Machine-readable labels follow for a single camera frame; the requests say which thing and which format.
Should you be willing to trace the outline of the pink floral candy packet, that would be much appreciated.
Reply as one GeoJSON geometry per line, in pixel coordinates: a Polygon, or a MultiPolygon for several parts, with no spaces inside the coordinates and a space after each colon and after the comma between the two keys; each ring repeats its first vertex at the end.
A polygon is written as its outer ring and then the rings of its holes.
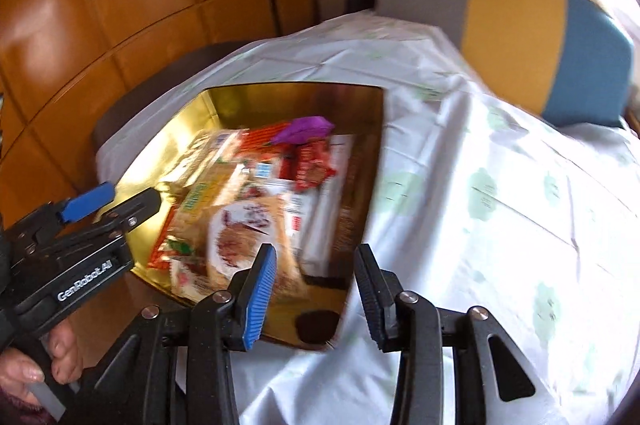
{"type": "Polygon", "coordinates": [[[198,303],[214,292],[203,257],[174,256],[168,259],[168,265],[172,295],[198,303]]]}

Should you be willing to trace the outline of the green cracker packet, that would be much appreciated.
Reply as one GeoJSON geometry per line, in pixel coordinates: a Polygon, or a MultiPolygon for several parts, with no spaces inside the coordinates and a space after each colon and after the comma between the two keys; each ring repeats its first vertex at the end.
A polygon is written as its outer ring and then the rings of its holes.
{"type": "Polygon", "coordinates": [[[171,218],[165,237],[168,253],[203,254],[209,220],[234,200],[246,178],[242,162],[209,164],[171,218]]]}

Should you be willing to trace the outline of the dried red date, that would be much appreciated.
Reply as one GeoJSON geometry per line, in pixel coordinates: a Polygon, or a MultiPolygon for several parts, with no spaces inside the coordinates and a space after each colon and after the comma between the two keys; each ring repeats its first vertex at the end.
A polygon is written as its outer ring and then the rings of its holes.
{"type": "Polygon", "coordinates": [[[336,333],[341,316],[333,310],[320,309],[301,313],[294,325],[299,341],[308,346],[326,346],[336,333]]]}

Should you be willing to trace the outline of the brown sesame cake packet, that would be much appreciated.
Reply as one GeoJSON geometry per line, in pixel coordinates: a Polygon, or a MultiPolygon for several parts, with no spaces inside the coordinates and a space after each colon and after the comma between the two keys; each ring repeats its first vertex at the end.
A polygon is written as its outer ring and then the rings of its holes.
{"type": "Polygon", "coordinates": [[[280,303],[307,297],[307,284],[285,232],[284,209],[284,200],[274,196],[235,201],[216,211],[206,234],[211,286],[226,286],[237,272],[252,267],[263,244],[271,244],[277,252],[273,298],[280,303]]]}

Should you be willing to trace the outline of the large red snack bag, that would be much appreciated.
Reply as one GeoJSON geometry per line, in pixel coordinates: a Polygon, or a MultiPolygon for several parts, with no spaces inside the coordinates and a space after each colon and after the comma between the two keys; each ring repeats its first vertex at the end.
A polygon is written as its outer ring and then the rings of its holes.
{"type": "MultiPolygon", "coordinates": [[[[278,150],[271,147],[269,140],[276,136],[280,130],[283,130],[286,125],[288,125],[287,122],[279,122],[252,130],[247,128],[202,130],[194,137],[186,151],[178,157],[177,162],[160,177],[160,182],[157,185],[157,190],[165,194],[168,199],[169,212],[163,222],[160,235],[154,243],[148,260],[149,268],[168,270],[168,259],[180,256],[169,254],[165,247],[167,228],[175,211],[205,168],[216,162],[242,162],[247,172],[246,182],[253,179],[259,154],[265,151],[270,158],[278,154],[278,150]]],[[[183,256],[204,257],[205,255],[206,248],[203,254],[183,256]]]]}

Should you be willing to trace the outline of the white red snack packet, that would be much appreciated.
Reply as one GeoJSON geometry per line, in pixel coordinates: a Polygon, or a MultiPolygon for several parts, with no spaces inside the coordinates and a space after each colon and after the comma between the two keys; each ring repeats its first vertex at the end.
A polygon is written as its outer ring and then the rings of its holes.
{"type": "Polygon", "coordinates": [[[290,238],[296,256],[303,251],[306,237],[316,207],[319,193],[317,189],[296,191],[294,180],[279,178],[258,178],[247,180],[236,200],[279,196],[285,202],[285,232],[290,238]]]}

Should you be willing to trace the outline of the small red candy packet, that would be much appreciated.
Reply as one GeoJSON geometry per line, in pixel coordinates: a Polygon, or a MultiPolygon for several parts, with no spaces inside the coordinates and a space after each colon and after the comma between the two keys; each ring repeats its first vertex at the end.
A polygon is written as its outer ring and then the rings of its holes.
{"type": "Polygon", "coordinates": [[[295,190],[303,192],[317,188],[336,175],[331,166],[329,141],[314,139],[297,147],[295,166],[295,190]]]}

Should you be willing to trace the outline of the long white brown packet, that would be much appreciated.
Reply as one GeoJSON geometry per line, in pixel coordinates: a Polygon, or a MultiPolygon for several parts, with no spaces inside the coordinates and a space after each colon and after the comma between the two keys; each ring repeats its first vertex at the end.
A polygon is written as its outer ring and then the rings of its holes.
{"type": "Polygon", "coordinates": [[[331,249],[354,140],[354,135],[332,135],[330,138],[330,166],[335,174],[326,178],[319,187],[317,203],[307,225],[304,247],[298,257],[305,277],[334,277],[331,249]]]}

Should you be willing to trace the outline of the cloud print tablecloth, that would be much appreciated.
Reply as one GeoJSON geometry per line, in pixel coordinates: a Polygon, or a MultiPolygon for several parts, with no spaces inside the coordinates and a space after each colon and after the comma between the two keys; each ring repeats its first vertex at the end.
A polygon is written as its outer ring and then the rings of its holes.
{"type": "Polygon", "coordinates": [[[154,101],[96,153],[117,182],[202,90],[260,82],[384,89],[364,240],[434,305],[486,307],[572,424],[603,424],[639,370],[639,141],[549,126],[488,92],[441,30],[371,14],[249,44],[154,101]]]}

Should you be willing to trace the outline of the gold tin box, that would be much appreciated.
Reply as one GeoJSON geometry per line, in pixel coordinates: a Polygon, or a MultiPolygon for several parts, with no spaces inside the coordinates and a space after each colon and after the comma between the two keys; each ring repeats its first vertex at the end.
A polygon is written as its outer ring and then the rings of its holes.
{"type": "Polygon", "coordinates": [[[352,252],[369,213],[382,140],[375,86],[265,83],[160,99],[130,123],[111,174],[118,200],[160,193],[134,231],[134,271],[192,305],[277,252],[262,334],[329,347],[352,283],[352,252]]]}

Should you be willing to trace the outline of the purple candy wrapper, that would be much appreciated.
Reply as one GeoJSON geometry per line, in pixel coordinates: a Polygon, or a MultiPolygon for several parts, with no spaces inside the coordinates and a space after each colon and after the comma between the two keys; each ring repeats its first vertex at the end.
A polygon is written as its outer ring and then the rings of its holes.
{"type": "Polygon", "coordinates": [[[324,138],[332,132],[334,124],[320,115],[304,116],[288,123],[273,136],[271,145],[303,145],[310,139],[324,138]]]}

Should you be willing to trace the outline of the grey yellow blue chair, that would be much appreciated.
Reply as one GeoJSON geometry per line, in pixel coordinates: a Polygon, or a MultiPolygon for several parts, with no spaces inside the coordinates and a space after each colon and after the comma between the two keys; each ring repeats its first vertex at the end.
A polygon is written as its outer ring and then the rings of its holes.
{"type": "Polygon", "coordinates": [[[632,45],[591,0],[346,0],[437,26],[498,97],[556,127],[622,124],[632,45]]]}

